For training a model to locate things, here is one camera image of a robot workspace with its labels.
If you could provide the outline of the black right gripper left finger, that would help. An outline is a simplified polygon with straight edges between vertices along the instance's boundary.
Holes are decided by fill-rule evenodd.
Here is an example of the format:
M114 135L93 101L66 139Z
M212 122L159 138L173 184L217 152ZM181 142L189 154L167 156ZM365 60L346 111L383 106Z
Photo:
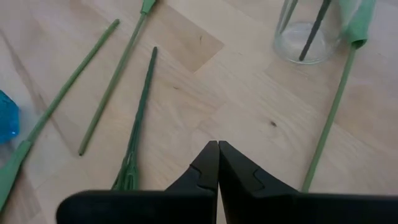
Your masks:
M220 149L210 141L165 190L86 190L63 200L57 223L216 223Z

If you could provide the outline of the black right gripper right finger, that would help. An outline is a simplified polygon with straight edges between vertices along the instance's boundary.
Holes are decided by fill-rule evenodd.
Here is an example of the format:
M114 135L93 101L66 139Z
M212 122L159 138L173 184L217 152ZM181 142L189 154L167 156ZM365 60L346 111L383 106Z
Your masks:
M301 193L226 141L219 184L227 223L397 223L397 197Z

